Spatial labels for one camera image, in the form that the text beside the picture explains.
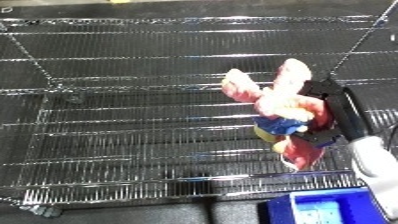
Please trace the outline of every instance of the pink plush toy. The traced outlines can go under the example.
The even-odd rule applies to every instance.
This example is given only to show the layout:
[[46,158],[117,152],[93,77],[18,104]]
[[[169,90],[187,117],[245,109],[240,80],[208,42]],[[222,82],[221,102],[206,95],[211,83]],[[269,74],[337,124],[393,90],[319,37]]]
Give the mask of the pink plush toy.
[[[279,67],[273,87],[263,90],[250,77],[232,69],[222,81],[222,91],[238,102],[253,103],[259,115],[268,121],[283,118],[302,122],[295,130],[317,132],[330,128],[333,117],[323,100],[298,95],[304,82],[312,78],[311,71],[302,62],[288,59]],[[314,165],[324,154],[309,142],[289,134],[270,134],[255,126],[256,134],[273,144],[272,149],[283,155],[286,165],[304,170]]]

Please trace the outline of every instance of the stuffed animal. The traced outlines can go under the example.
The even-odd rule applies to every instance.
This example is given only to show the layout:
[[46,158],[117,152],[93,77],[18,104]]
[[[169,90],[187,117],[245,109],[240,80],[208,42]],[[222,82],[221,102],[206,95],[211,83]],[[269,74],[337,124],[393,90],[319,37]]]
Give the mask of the stuffed animal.
[[231,69],[222,80],[222,91],[237,102],[253,103],[259,114],[254,131],[282,161],[295,170],[313,166],[324,154],[309,142],[291,135],[329,129],[333,117],[323,100],[299,95],[305,81],[311,80],[309,68],[301,61],[287,59],[278,69],[273,86],[260,87],[238,69]]

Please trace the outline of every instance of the wire grid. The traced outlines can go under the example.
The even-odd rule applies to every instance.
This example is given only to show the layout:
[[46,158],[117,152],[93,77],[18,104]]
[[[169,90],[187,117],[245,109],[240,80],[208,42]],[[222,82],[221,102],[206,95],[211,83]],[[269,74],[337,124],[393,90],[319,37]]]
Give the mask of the wire grid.
[[[359,186],[344,142],[316,171],[291,174],[254,135],[252,105],[219,83],[238,68],[269,85],[289,57],[323,78],[375,19],[3,20],[0,189],[25,205],[94,206]],[[336,79],[362,88],[396,79],[353,74],[397,57],[371,50]]]

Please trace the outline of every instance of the blue box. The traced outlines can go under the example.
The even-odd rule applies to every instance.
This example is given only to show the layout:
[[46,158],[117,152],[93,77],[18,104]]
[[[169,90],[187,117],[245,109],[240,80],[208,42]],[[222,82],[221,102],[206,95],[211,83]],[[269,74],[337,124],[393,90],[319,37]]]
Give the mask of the blue box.
[[387,224],[366,188],[293,192],[267,207],[271,224]]

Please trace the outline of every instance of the black surface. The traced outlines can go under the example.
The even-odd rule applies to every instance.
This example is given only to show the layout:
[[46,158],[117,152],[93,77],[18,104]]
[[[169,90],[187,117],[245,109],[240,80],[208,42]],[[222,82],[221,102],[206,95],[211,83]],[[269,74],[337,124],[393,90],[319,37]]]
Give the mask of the black surface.
[[[203,16],[338,16],[338,15],[377,15],[390,1],[319,1],[311,5],[306,1],[300,4],[275,5],[265,1],[240,2],[175,2],[143,3],[131,5],[87,5],[56,7],[14,8],[13,12],[2,14],[10,17],[203,17]],[[259,201],[223,202],[213,205],[213,223],[262,223],[267,217]],[[61,218],[44,220],[28,212],[15,208],[0,207],[0,223],[211,223],[206,209],[200,204],[147,206],[112,209],[90,209],[65,211]]]
[[222,16],[378,15],[388,0],[208,0],[135,4],[16,7],[3,18],[173,18]]

